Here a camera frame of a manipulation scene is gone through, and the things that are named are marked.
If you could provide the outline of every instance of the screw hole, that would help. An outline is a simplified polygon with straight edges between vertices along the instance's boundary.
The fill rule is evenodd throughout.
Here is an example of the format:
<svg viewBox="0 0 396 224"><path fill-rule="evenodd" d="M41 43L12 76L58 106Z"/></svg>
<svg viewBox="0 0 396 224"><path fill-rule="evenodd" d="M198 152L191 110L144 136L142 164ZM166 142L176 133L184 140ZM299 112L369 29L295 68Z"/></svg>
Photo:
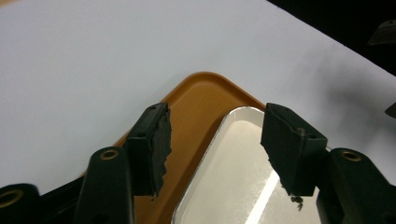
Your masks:
<svg viewBox="0 0 396 224"><path fill-rule="evenodd" d="M92 223L93 224L103 224L103 223L107 223L108 220L109 220L108 216L106 216L104 214L98 214L93 217Z"/></svg>
<svg viewBox="0 0 396 224"><path fill-rule="evenodd" d="M118 157L119 154L120 153L117 150L110 149L110 150L102 152L102 154L100 154L100 159L103 161L112 160L112 159Z"/></svg>
<svg viewBox="0 0 396 224"><path fill-rule="evenodd" d="M341 155L349 161L361 161L361 157L350 151L342 151Z"/></svg>
<svg viewBox="0 0 396 224"><path fill-rule="evenodd" d="M4 208L19 201L23 195L20 189L12 189L0 195L0 208Z"/></svg>

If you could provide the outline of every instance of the metal tin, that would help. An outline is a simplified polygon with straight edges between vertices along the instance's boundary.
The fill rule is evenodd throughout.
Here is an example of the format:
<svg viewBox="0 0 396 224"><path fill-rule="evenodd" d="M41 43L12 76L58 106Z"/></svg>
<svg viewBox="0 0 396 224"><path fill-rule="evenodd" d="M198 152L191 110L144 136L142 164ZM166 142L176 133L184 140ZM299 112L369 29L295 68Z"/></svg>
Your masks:
<svg viewBox="0 0 396 224"><path fill-rule="evenodd" d="M260 145L263 112L239 107L222 121L173 223L319 223L313 198L282 189Z"/></svg>

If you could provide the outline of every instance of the black mechanical part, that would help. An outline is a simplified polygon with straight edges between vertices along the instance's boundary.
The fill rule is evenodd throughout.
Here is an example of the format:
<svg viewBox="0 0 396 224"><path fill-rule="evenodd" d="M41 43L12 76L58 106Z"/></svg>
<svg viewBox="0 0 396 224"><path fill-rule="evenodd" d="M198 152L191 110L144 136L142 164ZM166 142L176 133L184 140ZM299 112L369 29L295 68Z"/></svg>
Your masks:
<svg viewBox="0 0 396 224"><path fill-rule="evenodd" d="M41 224L70 224L76 211L84 176L67 183L41 198Z"/></svg>
<svg viewBox="0 0 396 224"><path fill-rule="evenodd" d="M395 223L396 188L368 157L352 149L336 148L327 165L344 211L343 223Z"/></svg>
<svg viewBox="0 0 396 224"><path fill-rule="evenodd" d="M171 153L171 132L168 104L159 103L147 108L128 134L123 147L131 162L135 196L158 196Z"/></svg>
<svg viewBox="0 0 396 224"><path fill-rule="evenodd" d="M396 223L396 187L362 153L328 152L324 143L326 137L290 109L267 104L262 145L288 194L310 196L317 186L321 223Z"/></svg>
<svg viewBox="0 0 396 224"><path fill-rule="evenodd" d="M30 184L9 185L0 189L0 223L38 223L40 198Z"/></svg>
<svg viewBox="0 0 396 224"><path fill-rule="evenodd" d="M126 149L121 147L101 149L107 153L101 154L102 159L99 156L100 161L97 160L99 151L92 155L88 177L82 176L41 197L33 185L19 184L1 188L0 223L134 223L134 185L139 192L145 192L142 195L158 195L163 185L163 174L166 172L164 163L171 152L170 110L167 103L146 109L133 127L133 132L129 133L133 141L129 139L129 144L124 144L132 153L128 155ZM148 182L143 185L136 183L139 180L134 179L133 172L142 181Z"/></svg>
<svg viewBox="0 0 396 224"><path fill-rule="evenodd" d="M323 134L285 106L267 104L262 146L288 194L313 195L328 153Z"/></svg>
<svg viewBox="0 0 396 224"><path fill-rule="evenodd" d="M396 119L396 103L388 107L388 109L385 110L385 113L391 118Z"/></svg>
<svg viewBox="0 0 396 224"><path fill-rule="evenodd" d="M73 223L134 223L133 199L126 151L103 148L91 156Z"/></svg>

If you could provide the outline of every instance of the orange tray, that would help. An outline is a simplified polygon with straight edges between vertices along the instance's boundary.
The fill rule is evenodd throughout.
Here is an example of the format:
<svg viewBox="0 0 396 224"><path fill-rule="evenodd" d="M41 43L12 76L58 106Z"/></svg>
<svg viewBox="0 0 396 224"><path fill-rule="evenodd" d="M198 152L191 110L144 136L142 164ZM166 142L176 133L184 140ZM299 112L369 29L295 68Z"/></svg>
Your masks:
<svg viewBox="0 0 396 224"><path fill-rule="evenodd" d="M218 74L193 74L172 90L163 102L171 108L172 153L158 198L134 197L136 223L171 223L172 215L224 116L249 105L265 106ZM121 146L124 137L116 144Z"/></svg>

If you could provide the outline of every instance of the white background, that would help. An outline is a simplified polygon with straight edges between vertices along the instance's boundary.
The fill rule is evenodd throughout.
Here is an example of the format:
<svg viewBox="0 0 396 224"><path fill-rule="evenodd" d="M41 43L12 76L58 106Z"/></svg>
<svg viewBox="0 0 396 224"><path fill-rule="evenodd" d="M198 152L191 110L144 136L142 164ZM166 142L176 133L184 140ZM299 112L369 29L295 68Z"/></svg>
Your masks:
<svg viewBox="0 0 396 224"><path fill-rule="evenodd" d="M395 77L264 0L26 0L0 7L0 187L73 180L198 71L292 108L396 184Z"/></svg>

